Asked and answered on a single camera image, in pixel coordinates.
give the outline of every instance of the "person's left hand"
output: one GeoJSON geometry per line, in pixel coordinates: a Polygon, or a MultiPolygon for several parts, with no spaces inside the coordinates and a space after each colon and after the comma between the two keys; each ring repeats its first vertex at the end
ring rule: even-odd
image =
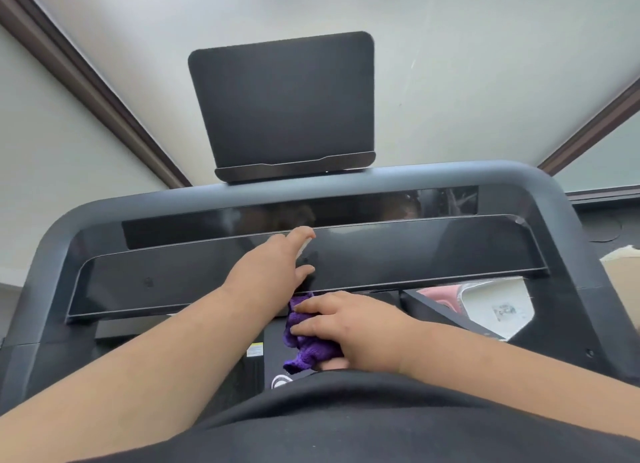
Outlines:
{"type": "Polygon", "coordinates": [[[311,265],[296,268],[298,252],[307,239],[315,237],[314,230],[307,226],[295,228],[287,236],[271,236],[236,263],[223,289],[240,299],[269,304],[276,314],[289,301],[294,290],[316,270],[311,265]]]}

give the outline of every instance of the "beige object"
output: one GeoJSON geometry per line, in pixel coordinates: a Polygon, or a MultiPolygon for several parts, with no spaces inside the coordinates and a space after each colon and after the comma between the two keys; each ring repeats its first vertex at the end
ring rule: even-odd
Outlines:
{"type": "Polygon", "coordinates": [[[628,245],[610,252],[600,261],[629,318],[640,330],[640,250],[628,245]]]}

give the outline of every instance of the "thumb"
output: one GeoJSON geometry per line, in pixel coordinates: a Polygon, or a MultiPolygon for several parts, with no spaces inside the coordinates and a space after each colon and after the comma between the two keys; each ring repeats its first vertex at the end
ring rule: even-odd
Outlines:
{"type": "Polygon", "coordinates": [[[298,286],[300,286],[300,284],[305,281],[305,278],[315,270],[316,268],[310,264],[305,264],[304,266],[296,268],[296,282],[298,283],[298,286]]]}

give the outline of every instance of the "person's right hand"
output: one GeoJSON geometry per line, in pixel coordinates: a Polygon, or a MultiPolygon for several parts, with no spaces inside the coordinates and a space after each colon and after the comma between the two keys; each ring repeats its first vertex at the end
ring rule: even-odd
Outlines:
{"type": "Polygon", "coordinates": [[[366,371],[400,372],[412,350],[413,334],[420,322],[393,305],[345,291],[304,300],[294,310],[319,313],[294,325],[291,333],[316,336],[340,344],[347,360],[335,359],[323,369],[354,368],[366,371]]]}

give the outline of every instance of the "purple microfiber towel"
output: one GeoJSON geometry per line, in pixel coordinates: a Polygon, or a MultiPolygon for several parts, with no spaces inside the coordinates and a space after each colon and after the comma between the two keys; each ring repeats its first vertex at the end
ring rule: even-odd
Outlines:
{"type": "Polygon", "coordinates": [[[304,296],[294,296],[289,300],[289,316],[284,329],[284,344],[291,348],[297,348],[298,354],[295,359],[284,362],[284,370],[291,375],[303,370],[314,368],[320,362],[344,357],[340,345],[331,340],[322,340],[317,337],[297,337],[291,334],[291,327],[298,325],[303,320],[307,320],[315,314],[296,313],[293,307],[303,300],[311,298],[313,293],[304,296]]]}

